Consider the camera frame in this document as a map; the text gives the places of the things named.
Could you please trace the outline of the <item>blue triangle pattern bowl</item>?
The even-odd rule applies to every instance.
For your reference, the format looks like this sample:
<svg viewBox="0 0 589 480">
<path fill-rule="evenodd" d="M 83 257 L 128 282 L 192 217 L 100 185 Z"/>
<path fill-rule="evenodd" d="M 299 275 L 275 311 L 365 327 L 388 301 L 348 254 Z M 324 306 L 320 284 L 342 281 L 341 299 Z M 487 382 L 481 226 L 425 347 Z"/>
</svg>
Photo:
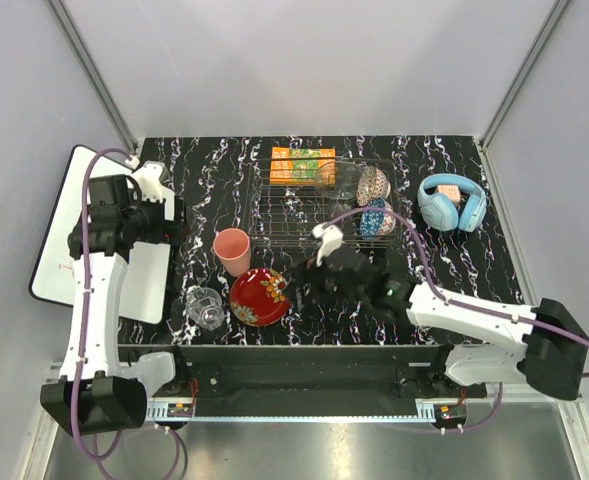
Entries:
<svg viewBox="0 0 589 480">
<path fill-rule="evenodd" d="M 396 226 L 391 205 L 383 198 L 374 198 L 367 204 L 360 221 L 360 233 L 366 240 L 390 234 Z"/>
</svg>

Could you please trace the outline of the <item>beige patterned bowl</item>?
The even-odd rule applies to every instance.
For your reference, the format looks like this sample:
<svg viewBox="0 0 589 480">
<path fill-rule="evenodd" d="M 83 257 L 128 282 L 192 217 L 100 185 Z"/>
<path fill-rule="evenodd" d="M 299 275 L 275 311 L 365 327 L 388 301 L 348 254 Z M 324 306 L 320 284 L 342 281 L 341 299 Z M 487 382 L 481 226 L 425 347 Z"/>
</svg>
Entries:
<svg viewBox="0 0 589 480">
<path fill-rule="evenodd" d="M 359 206 L 366 206 L 375 198 L 386 199 L 391 185 L 386 174 L 376 166 L 367 166 L 360 176 L 356 200 Z"/>
</svg>

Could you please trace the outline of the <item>red floral plate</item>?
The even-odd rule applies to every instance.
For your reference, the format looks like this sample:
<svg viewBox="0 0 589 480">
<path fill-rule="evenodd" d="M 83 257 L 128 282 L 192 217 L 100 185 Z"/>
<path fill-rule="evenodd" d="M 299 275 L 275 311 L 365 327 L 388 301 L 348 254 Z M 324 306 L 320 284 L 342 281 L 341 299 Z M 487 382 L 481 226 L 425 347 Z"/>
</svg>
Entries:
<svg viewBox="0 0 589 480">
<path fill-rule="evenodd" d="M 230 290 L 230 308 L 242 323 L 269 326 L 290 309 L 284 276 L 270 268 L 254 268 L 240 275 Z"/>
</svg>

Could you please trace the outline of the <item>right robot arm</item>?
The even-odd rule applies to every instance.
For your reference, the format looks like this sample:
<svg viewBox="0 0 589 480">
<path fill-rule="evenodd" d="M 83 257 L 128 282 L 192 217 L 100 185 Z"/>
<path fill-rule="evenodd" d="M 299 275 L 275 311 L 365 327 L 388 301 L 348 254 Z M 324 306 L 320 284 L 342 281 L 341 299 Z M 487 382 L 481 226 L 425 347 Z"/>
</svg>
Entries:
<svg viewBox="0 0 589 480">
<path fill-rule="evenodd" d="M 440 396 L 479 383 L 526 383 L 557 400 L 578 398 L 589 338 L 559 301 L 505 304 L 439 289 L 372 264 L 350 247 L 304 260 L 286 276 L 296 307 L 354 302 L 389 325 L 437 328 L 475 339 L 450 345 L 428 371 Z"/>
</svg>

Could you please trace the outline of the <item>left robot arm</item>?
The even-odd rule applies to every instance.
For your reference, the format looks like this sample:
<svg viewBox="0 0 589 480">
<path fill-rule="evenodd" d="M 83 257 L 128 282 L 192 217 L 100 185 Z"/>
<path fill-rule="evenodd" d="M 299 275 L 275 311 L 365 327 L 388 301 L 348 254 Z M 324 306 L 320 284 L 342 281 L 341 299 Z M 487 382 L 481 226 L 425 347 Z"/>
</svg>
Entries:
<svg viewBox="0 0 589 480">
<path fill-rule="evenodd" d="M 177 396 L 190 372 L 179 349 L 143 354 L 121 366 L 121 294 L 138 244 L 166 245 L 182 221 L 165 215 L 159 174 L 95 177 L 81 188 L 81 213 L 68 236 L 75 296 L 68 349 L 56 382 L 40 390 L 40 404 L 70 436 L 139 428 L 157 393 Z"/>
</svg>

